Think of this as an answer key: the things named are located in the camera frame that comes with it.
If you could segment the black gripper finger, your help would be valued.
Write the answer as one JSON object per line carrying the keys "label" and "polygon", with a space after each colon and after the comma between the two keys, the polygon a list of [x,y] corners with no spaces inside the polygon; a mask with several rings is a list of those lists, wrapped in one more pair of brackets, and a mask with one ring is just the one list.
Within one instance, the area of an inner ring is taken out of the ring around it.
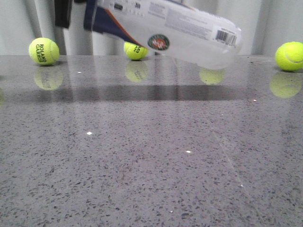
{"label": "black gripper finger", "polygon": [[71,19],[71,0],[55,0],[55,25],[69,28]]}
{"label": "black gripper finger", "polygon": [[87,0],[74,0],[76,4],[84,4],[87,3]]}

